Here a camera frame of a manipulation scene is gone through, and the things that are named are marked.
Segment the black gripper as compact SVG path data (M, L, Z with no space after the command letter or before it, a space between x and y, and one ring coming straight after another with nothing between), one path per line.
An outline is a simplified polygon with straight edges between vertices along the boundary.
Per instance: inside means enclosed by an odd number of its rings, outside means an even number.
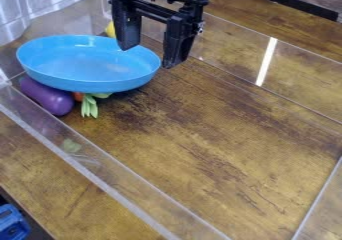
M202 32L202 8L208 0L162 0L180 2L177 11L153 4L157 0L109 0L118 47L122 51L140 43L141 16L165 22L162 42L164 68L170 69L186 60L194 37Z

